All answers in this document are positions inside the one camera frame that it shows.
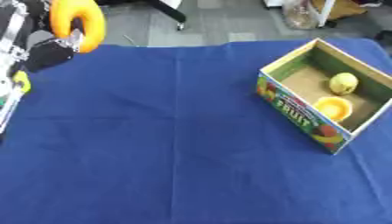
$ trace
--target fruit box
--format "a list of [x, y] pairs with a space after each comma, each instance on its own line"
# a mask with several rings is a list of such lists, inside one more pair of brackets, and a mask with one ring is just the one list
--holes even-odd
[[[320, 97], [336, 96], [328, 82], [339, 73], [354, 74], [359, 85], [341, 96], [353, 104], [353, 111], [336, 123], [312, 105]], [[257, 93], [336, 154], [392, 105], [392, 78], [317, 38], [263, 67]]]

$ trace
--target gray floor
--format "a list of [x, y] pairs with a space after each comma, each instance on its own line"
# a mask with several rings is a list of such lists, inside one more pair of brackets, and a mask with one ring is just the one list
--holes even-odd
[[392, 30], [392, 7], [388, 6], [373, 8], [361, 16], [342, 19], [337, 28], [312, 31], [288, 28], [281, 10], [266, 10], [261, 0], [184, 0], [179, 9], [188, 16], [187, 28], [183, 31], [176, 31], [173, 20], [145, 4], [105, 7], [103, 11], [108, 20], [105, 44], [210, 46], [228, 41], [371, 38], [381, 29]]

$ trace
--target blue cloth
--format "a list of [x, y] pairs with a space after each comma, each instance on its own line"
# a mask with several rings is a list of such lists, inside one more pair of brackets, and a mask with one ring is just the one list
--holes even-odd
[[[374, 42], [329, 41], [392, 73]], [[255, 94], [305, 42], [104, 45], [32, 75], [0, 148], [0, 223], [391, 223], [391, 111], [329, 156]]]

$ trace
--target yellow fruit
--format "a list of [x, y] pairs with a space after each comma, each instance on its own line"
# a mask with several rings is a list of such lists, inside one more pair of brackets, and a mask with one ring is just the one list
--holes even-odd
[[51, 27], [56, 37], [66, 38], [71, 32], [71, 22], [80, 18], [85, 37], [81, 53], [93, 51], [105, 38], [105, 17], [94, 0], [53, 0], [50, 10]]
[[335, 122], [342, 122], [353, 113], [352, 103], [340, 97], [321, 97], [313, 107]]
[[336, 95], [351, 94], [358, 86], [358, 79], [351, 73], [338, 73], [329, 81], [329, 88]]

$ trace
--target white object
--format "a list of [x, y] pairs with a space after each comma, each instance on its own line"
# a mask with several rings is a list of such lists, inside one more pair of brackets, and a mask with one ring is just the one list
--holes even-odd
[[279, 7], [284, 4], [284, 0], [264, 0], [267, 7]]
[[181, 5], [182, 0], [161, 0], [161, 2], [168, 4], [170, 7], [174, 9], [177, 9]]
[[3, 105], [0, 111], [0, 134], [4, 132], [8, 121], [10, 120], [12, 114], [14, 113], [20, 99], [24, 95], [22, 88], [16, 85], [7, 97], [7, 101]]
[[[267, 7], [282, 6], [284, 3], [284, 0], [263, 0], [263, 1], [267, 5]], [[325, 0], [325, 5], [321, 13], [318, 13], [317, 10], [311, 4], [309, 8], [311, 9], [311, 12], [314, 13], [316, 18], [318, 19], [318, 27], [323, 27], [326, 25], [326, 20], [328, 19], [329, 14], [331, 14], [331, 10], [333, 9], [335, 2], [336, 0]]]

